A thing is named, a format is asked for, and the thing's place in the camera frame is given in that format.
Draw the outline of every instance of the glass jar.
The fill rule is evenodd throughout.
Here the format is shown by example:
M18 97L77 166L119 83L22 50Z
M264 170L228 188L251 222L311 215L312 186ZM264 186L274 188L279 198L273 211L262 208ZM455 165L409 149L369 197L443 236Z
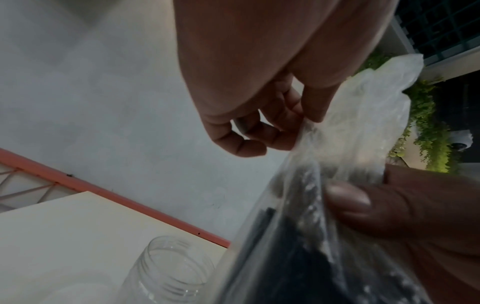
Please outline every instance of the glass jar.
M213 269L210 258L188 241L157 237L133 265L115 304L195 303Z

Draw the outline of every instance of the pinky finger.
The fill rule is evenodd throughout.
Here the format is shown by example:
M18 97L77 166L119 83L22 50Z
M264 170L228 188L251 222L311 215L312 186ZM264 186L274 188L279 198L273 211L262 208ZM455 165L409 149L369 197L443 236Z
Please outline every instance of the pinky finger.
M225 151L239 157L262 156L267 153L267 146L257 140L246 140L232 130L230 122L213 124L202 119L208 136Z

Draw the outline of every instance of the hand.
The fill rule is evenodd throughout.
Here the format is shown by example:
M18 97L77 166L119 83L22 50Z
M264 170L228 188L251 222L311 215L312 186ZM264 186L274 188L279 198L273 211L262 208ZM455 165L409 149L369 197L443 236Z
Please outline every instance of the hand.
M210 138L241 157L291 149L303 116L322 120L397 2L174 0L180 68ZM293 76L305 85L302 97Z
M326 201L342 223L399 242L433 303L479 302L479 183L388 166L385 184L334 182Z

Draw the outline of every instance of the orange edge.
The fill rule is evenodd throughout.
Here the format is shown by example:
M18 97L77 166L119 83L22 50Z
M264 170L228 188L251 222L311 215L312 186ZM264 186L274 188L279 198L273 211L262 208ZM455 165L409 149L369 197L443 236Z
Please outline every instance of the orange edge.
M164 223L177 227L183 231L199 236L203 239L206 239L220 246L228 247L230 245L230 242L227 241L226 239L223 239L205 230L202 230L193 225L185 223L184 221L181 221L179 219L176 219L174 217L161 213L160 211L149 208L147 206L143 206L135 201L132 201L131 199L125 198L111 191L97 187L81 179L67 176L65 173L61 171L47 167L45 165L42 165L40 163L37 163L35 161L32 161L28 158L17 155L15 153L12 153L2 148L0 148L0 163L3 163L8 167L24 171L28 174L38 176L40 178L58 183L66 188L69 188L78 192L84 192L84 191L93 192L106 199L114 201L120 205L123 205L130 209L133 209L135 211L138 211L140 213L153 217L157 220L160 220Z

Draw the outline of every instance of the clear plastic bag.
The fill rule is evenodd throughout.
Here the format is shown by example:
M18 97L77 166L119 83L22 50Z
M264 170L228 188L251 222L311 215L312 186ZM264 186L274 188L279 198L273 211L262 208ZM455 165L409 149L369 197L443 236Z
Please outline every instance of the clear plastic bag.
M381 183L408 123L402 91L421 55L395 57L345 81L301 136L207 283L200 303L425 303L421 287L373 239L323 204L328 179Z

